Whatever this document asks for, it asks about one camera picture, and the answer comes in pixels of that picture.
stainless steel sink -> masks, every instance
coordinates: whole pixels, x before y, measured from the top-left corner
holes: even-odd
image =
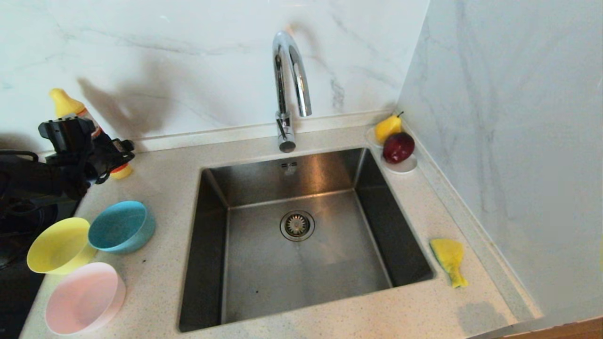
[[[208,168],[182,332],[433,277],[370,151]]]

faucet spout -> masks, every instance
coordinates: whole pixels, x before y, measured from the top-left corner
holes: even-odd
[[[291,114],[287,111],[283,62],[287,62],[286,60],[288,60],[289,69],[291,70],[295,84],[299,115],[302,117],[312,115],[310,93],[308,91],[308,81],[302,57],[291,35],[284,31],[276,33],[272,44],[272,51],[274,81],[276,82],[276,96],[279,104],[279,110],[276,112],[279,148],[281,151],[289,153],[295,149],[295,134],[293,132]]]

sink drain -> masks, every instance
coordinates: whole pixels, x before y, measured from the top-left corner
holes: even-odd
[[[280,232],[291,241],[304,241],[314,232],[314,219],[305,211],[291,211],[280,220]]]

countertop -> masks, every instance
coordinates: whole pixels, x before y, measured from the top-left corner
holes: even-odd
[[[93,261],[113,265],[125,280],[124,306],[105,327],[74,338],[467,338],[517,323],[476,253],[469,247],[423,171],[383,170],[427,259],[432,280],[310,306],[243,322],[180,333],[177,329],[195,201],[203,168],[369,147],[366,127],[300,133],[297,149],[278,151],[275,138],[137,154],[134,173],[93,186],[76,216],[92,221],[111,204],[139,200],[156,218],[150,242],[128,255],[98,252]],[[371,150],[378,159],[378,150]],[[461,272],[467,288],[450,287],[429,249],[432,238],[464,244]],[[62,276],[46,276],[21,338],[54,338],[44,311]]]

yellow bottle cap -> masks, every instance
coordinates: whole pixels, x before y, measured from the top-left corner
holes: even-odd
[[[78,114],[86,109],[83,103],[72,99],[62,88],[51,89],[49,95],[54,101],[54,113],[58,118],[71,113]]]

